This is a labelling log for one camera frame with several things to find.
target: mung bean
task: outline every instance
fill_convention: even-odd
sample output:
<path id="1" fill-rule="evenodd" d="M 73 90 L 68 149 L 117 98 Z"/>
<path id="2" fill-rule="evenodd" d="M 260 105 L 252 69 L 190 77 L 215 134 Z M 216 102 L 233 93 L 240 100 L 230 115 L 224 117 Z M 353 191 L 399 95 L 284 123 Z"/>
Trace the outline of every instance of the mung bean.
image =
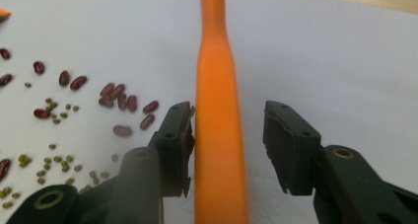
<path id="1" fill-rule="evenodd" d="M 9 208 L 11 208 L 13 206 L 13 202 L 10 202 L 10 201 L 8 201 L 8 202 L 4 202 L 3 203 L 3 205 L 2 205 L 2 207 L 4 208 L 4 209 L 9 209 Z"/>

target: orange toothbrush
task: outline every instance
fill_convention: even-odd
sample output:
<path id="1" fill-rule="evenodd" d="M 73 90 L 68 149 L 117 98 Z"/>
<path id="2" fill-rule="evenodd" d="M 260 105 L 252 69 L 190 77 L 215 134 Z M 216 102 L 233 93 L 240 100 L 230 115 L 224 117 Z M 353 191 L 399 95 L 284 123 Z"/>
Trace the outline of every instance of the orange toothbrush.
<path id="1" fill-rule="evenodd" d="M 244 151 L 225 0 L 201 0 L 197 64 L 195 223 L 248 223 Z"/>
<path id="2" fill-rule="evenodd" d="M 0 23 L 7 20 L 11 15 L 12 13 L 10 13 L 9 11 L 0 9 Z"/>

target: white tabletop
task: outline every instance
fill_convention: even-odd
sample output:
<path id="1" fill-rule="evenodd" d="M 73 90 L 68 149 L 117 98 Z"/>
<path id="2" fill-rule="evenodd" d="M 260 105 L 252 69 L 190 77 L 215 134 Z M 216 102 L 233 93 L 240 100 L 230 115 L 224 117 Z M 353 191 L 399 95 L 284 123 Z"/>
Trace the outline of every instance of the white tabletop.
<path id="1" fill-rule="evenodd" d="M 0 74 L 14 80 L 0 89 L 0 159 L 13 162 L 0 187 L 23 200 L 42 188 L 35 173 L 43 158 L 73 155 L 84 169 L 61 173 L 45 186 L 70 177 L 81 188 L 91 170 L 117 174 L 120 156 L 146 146 L 168 110 L 195 99 L 200 42 L 199 0 L 0 0 L 13 16 L 0 25 Z M 322 135 L 322 145 L 356 149 L 387 182 L 418 192 L 418 16 L 338 0 L 227 0 L 228 28 L 240 90 L 251 223 L 317 223 L 312 197 L 281 191 L 262 144 L 266 100 L 293 107 Z M 46 70 L 38 76 L 33 63 Z M 78 92 L 58 85 L 59 73 L 87 75 Z M 33 86 L 25 88 L 25 82 Z M 155 123 L 145 132 L 142 112 L 98 105 L 107 82 L 124 83 L 140 108 L 159 100 Z M 80 110 L 56 125 L 33 116 L 44 99 Z M 129 138 L 113 135 L 117 123 L 134 128 Z M 47 146 L 56 143 L 50 151 Z M 18 166 L 20 154 L 33 161 Z M 190 161 L 193 175 L 193 159 Z M 189 197 L 165 198 L 166 223 L 193 223 Z"/>

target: bean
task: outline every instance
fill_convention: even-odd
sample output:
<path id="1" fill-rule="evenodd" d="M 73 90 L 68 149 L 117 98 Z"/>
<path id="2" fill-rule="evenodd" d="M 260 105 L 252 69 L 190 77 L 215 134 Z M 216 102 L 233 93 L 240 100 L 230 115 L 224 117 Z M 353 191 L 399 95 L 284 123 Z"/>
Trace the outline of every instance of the bean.
<path id="1" fill-rule="evenodd" d="M 158 108 L 158 101 L 153 101 L 150 104 L 148 104 L 147 106 L 144 107 L 144 109 L 142 110 L 142 112 L 144 113 L 150 113 L 155 111 Z"/>
<path id="2" fill-rule="evenodd" d="M 61 87 L 65 87 L 68 85 L 68 83 L 70 82 L 70 74 L 68 73 L 67 70 L 62 71 L 59 74 L 59 79 L 58 79 L 58 83 Z"/>
<path id="3" fill-rule="evenodd" d="M 22 154 L 22 155 L 19 156 L 18 161 L 23 162 L 23 161 L 25 161 L 25 158 L 26 158 L 26 155 Z"/>
<path id="4" fill-rule="evenodd" d="M 73 91 L 77 91 L 87 82 L 86 76 L 79 76 L 70 84 L 70 89 Z"/>
<path id="5" fill-rule="evenodd" d="M 106 86 L 104 86 L 104 88 L 101 91 L 101 96 L 102 97 L 108 96 L 108 94 L 110 94 L 110 92 L 113 91 L 113 89 L 114 89 L 113 83 L 106 84 Z"/>
<path id="6" fill-rule="evenodd" d="M 36 176 L 37 177 L 43 177 L 43 176 L 45 176 L 45 174 L 46 174 L 46 171 L 39 171 L 39 172 L 36 173 Z"/>
<path id="7" fill-rule="evenodd" d="M 11 74 L 3 75 L 3 77 L 0 78 L 0 87 L 6 86 L 12 79 L 13 76 Z"/>
<path id="8" fill-rule="evenodd" d="M 74 171 L 76 172 L 80 172 L 83 169 L 83 167 L 81 165 L 77 165 L 74 167 Z"/>
<path id="9" fill-rule="evenodd" d="M 4 187 L 3 188 L 4 193 L 9 194 L 12 192 L 12 189 L 10 187 Z"/>
<path id="10" fill-rule="evenodd" d="M 96 186 L 101 182 L 101 180 L 97 177 L 93 178 L 93 184 L 95 184 Z"/>
<path id="11" fill-rule="evenodd" d="M 96 172 L 91 171 L 91 172 L 89 172 L 89 176 L 90 176 L 91 178 L 95 178 L 95 177 L 97 177 L 98 175 L 96 174 Z"/>
<path id="12" fill-rule="evenodd" d="M 66 172 L 68 172 L 70 170 L 70 167 L 69 166 L 65 166 L 61 170 L 62 170 L 63 173 L 66 173 Z"/>
<path id="13" fill-rule="evenodd" d="M 58 157 L 58 156 L 55 156 L 55 157 L 53 157 L 53 161 L 56 162 L 56 163 L 59 163 L 59 162 L 62 161 L 62 158 Z"/>
<path id="14" fill-rule="evenodd" d="M 27 165 L 28 165 L 27 162 L 21 162 L 21 163 L 19 163 L 19 167 L 21 167 L 21 168 L 25 168 Z"/>
<path id="15" fill-rule="evenodd" d="M 107 172 L 102 172 L 101 173 L 101 178 L 107 179 L 108 178 L 108 173 Z"/>
<path id="16" fill-rule="evenodd" d="M 119 160 L 119 156 L 117 156 L 117 154 L 113 153 L 113 154 L 111 155 L 111 161 L 113 161 L 113 162 L 117 162 L 117 160 Z"/>
<path id="17" fill-rule="evenodd" d="M 118 124 L 113 128 L 113 133 L 119 137 L 127 137 L 132 134 L 132 129 L 129 126 Z"/>
<path id="18" fill-rule="evenodd" d="M 73 185 L 74 183 L 74 179 L 73 178 L 69 178 L 67 181 L 65 181 L 66 185 Z"/>
<path id="19" fill-rule="evenodd" d="M 10 59 L 10 52 L 6 48 L 0 48 L 0 54 L 4 59 Z"/>
<path id="20" fill-rule="evenodd" d="M 37 118 L 48 118 L 50 115 L 51 115 L 51 112 L 47 110 L 42 110 L 42 109 L 34 110 L 34 116 Z"/>
<path id="21" fill-rule="evenodd" d="M 12 197 L 13 198 L 19 198 L 21 196 L 21 194 L 20 193 L 18 193 L 18 192 L 14 192 L 14 193 L 12 193 Z"/>
<path id="22" fill-rule="evenodd" d="M 67 162 L 70 162 L 71 163 L 71 162 L 74 161 L 74 158 L 72 156 L 69 156 L 68 155 L 68 156 L 65 157 L 65 160 L 67 160 Z"/>
<path id="23" fill-rule="evenodd" d="M 24 162 L 31 163 L 32 162 L 32 159 L 29 158 L 29 157 L 27 157 L 27 156 L 25 156 Z"/>
<path id="24" fill-rule="evenodd" d="M 58 107 L 58 104 L 56 102 L 51 102 L 49 106 L 54 110 L 56 107 Z"/>
<path id="25" fill-rule="evenodd" d="M 110 98 L 100 98 L 99 104 L 105 108 L 113 108 L 113 100 Z"/>
<path id="26" fill-rule="evenodd" d="M 80 191 L 79 191 L 79 195 L 81 195 L 81 194 L 83 194 L 83 193 L 85 193 L 86 191 L 84 190 L 84 188 L 82 187 L 81 189 L 80 189 Z"/>
<path id="27" fill-rule="evenodd" d="M 128 110 L 130 111 L 130 112 L 135 112 L 136 111 L 136 109 L 138 108 L 138 106 L 136 105 L 136 96 L 135 95 L 131 95 L 131 96 L 129 96 L 128 97 L 128 100 L 127 100 L 127 107 L 128 107 Z"/>
<path id="28" fill-rule="evenodd" d="M 117 106 L 121 111 L 124 111 L 127 107 L 126 102 L 126 94 L 121 94 L 119 97 L 117 97 Z"/>
<path id="29" fill-rule="evenodd" d="M 116 98 L 118 98 L 123 93 L 124 90 L 125 90 L 125 85 L 124 84 L 119 84 L 119 85 L 117 85 L 117 87 L 115 89 L 113 89 L 108 94 L 108 97 L 112 100 L 115 100 Z"/>
<path id="30" fill-rule="evenodd" d="M 10 167 L 10 160 L 4 159 L 0 162 L 0 182 L 6 177 L 7 171 Z"/>
<path id="31" fill-rule="evenodd" d="M 34 71 L 36 74 L 40 75 L 43 73 L 45 66 L 41 61 L 35 61 L 34 63 Z"/>
<path id="32" fill-rule="evenodd" d="M 39 178 L 39 179 L 37 179 L 37 183 L 40 184 L 40 185 L 43 185 L 43 184 L 45 184 L 45 180 L 43 178 Z"/>
<path id="33" fill-rule="evenodd" d="M 9 209 L 9 208 L 11 208 L 13 206 L 13 202 L 4 202 L 3 203 L 3 205 L 2 205 L 2 207 L 4 208 L 4 209 Z"/>
<path id="34" fill-rule="evenodd" d="M 143 120 L 142 120 L 142 122 L 141 122 L 141 124 L 139 124 L 139 127 L 142 129 L 142 130 L 145 130 L 145 129 L 147 129 L 150 125 L 151 125 L 151 123 L 153 123 L 154 122 L 154 119 L 155 119 L 155 116 L 153 115 L 153 114 L 148 114 Z"/>

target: kidney bean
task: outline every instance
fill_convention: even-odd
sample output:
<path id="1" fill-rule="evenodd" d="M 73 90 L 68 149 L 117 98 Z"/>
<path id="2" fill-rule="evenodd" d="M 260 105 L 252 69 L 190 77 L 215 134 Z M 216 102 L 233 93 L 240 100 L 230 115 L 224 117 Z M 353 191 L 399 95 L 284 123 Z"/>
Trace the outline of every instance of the kidney bean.
<path id="1" fill-rule="evenodd" d="M 73 91 L 77 91 L 87 82 L 86 76 L 79 76 L 70 84 L 70 89 Z"/>
<path id="2" fill-rule="evenodd" d="M 37 118 L 48 118 L 51 115 L 51 112 L 43 109 L 34 110 L 34 116 Z"/>
<path id="3" fill-rule="evenodd" d="M 119 97 L 117 97 L 117 105 L 119 106 L 121 111 L 124 111 L 127 107 L 126 102 L 126 94 L 122 94 Z"/>
<path id="4" fill-rule="evenodd" d="M 101 91 L 101 96 L 102 97 L 106 97 L 108 96 L 108 94 L 113 91 L 114 89 L 114 84 L 113 83 L 108 83 L 106 84 L 106 86 L 104 86 L 104 88 Z"/>
<path id="5" fill-rule="evenodd" d="M 113 100 L 110 98 L 100 98 L 99 104 L 105 108 L 113 108 Z"/>
<path id="6" fill-rule="evenodd" d="M 68 83 L 70 82 L 70 74 L 67 70 L 61 72 L 61 74 L 59 75 L 58 82 L 61 87 L 65 87 L 68 85 Z"/>
<path id="7" fill-rule="evenodd" d="M 6 48 L 0 48 L 0 54 L 4 59 L 10 59 L 10 52 Z"/>
<path id="8" fill-rule="evenodd" d="M 132 129 L 129 126 L 118 124 L 113 128 L 113 133 L 119 137 L 127 137 L 132 134 Z"/>
<path id="9" fill-rule="evenodd" d="M 11 74 L 3 75 L 3 77 L 0 78 L 0 87 L 6 86 L 12 79 L 13 76 Z"/>
<path id="10" fill-rule="evenodd" d="M 128 110 L 130 112 L 135 112 L 136 109 L 138 108 L 138 106 L 136 105 L 136 102 L 137 100 L 136 100 L 135 95 L 131 95 L 128 97 L 128 100 L 126 101 L 126 103 L 127 103 Z"/>
<path id="11" fill-rule="evenodd" d="M 4 159 L 0 162 L 0 182 L 3 180 L 4 177 L 6 177 L 9 167 L 10 167 L 9 159 Z"/>
<path id="12" fill-rule="evenodd" d="M 113 89 L 108 94 L 108 97 L 112 100 L 115 100 L 116 98 L 118 98 L 123 93 L 124 90 L 125 90 L 125 85 L 124 84 L 119 84 L 119 85 L 117 85 L 117 87 L 115 89 Z"/>
<path id="13" fill-rule="evenodd" d="M 149 113 L 149 112 L 153 112 L 158 108 L 158 101 L 153 101 L 150 104 L 148 104 L 147 106 L 144 107 L 144 109 L 142 110 L 142 112 L 144 113 Z"/>
<path id="14" fill-rule="evenodd" d="M 153 114 L 148 114 L 143 120 L 142 120 L 142 122 L 139 124 L 139 127 L 142 129 L 142 130 L 145 130 L 145 129 L 147 129 L 150 125 L 151 125 L 151 123 L 153 123 L 154 122 L 154 119 L 155 119 L 156 117 L 153 115 Z"/>
<path id="15" fill-rule="evenodd" d="M 43 65 L 41 61 L 36 61 L 34 63 L 34 70 L 36 74 L 38 75 L 42 74 L 44 69 L 45 69 L 45 66 Z"/>

